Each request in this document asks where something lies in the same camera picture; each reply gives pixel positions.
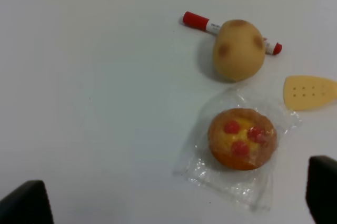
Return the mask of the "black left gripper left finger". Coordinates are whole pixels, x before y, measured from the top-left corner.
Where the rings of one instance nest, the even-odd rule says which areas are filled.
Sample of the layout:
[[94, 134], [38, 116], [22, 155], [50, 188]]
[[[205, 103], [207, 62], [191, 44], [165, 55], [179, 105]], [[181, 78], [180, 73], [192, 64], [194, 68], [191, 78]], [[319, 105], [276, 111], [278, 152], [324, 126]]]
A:
[[54, 223], [45, 183], [26, 181], [3, 198], [1, 223]]

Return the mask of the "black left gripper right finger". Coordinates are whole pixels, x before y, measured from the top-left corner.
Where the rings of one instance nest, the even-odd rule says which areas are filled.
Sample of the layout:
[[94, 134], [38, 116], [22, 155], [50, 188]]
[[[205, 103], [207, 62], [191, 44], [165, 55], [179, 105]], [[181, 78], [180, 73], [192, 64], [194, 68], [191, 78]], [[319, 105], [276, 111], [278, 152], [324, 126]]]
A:
[[315, 223], [336, 223], [336, 160], [309, 158], [306, 203]]

